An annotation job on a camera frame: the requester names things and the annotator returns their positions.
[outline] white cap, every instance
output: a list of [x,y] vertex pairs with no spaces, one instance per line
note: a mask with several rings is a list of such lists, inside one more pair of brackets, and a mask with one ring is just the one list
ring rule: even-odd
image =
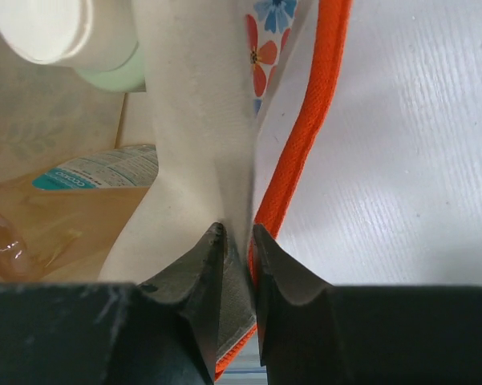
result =
[[137,45],[130,0],[0,0],[0,33],[29,62],[96,71]]

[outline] teal label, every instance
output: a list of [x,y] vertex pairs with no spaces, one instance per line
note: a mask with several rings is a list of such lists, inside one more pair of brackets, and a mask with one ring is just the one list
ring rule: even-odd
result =
[[131,146],[75,158],[32,181],[41,190],[149,187],[159,172],[155,146]]

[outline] clear plastic bottle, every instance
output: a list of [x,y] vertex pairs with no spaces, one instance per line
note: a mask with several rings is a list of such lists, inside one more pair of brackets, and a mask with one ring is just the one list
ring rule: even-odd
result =
[[[0,281],[96,279],[158,170],[153,146],[112,151],[0,184]],[[95,170],[96,175],[119,183],[120,174],[102,167],[106,161],[130,179],[135,174],[138,187],[59,186],[48,191],[35,187],[49,186],[46,176],[54,174],[63,176],[61,183],[71,184],[71,177],[64,178],[76,177],[71,173],[75,167],[83,172]],[[92,172],[89,175],[90,180],[99,180]]]

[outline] floral fabric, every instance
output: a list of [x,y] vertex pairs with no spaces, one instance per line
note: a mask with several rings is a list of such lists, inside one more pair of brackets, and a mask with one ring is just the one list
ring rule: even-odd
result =
[[256,113],[289,38],[297,7],[298,0],[257,0],[246,15]]

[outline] blue label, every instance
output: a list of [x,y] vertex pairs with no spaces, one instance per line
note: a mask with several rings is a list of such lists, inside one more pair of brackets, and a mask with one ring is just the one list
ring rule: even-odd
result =
[[96,188],[80,176],[61,168],[53,168],[32,181],[32,185],[41,190],[67,190],[69,188]]

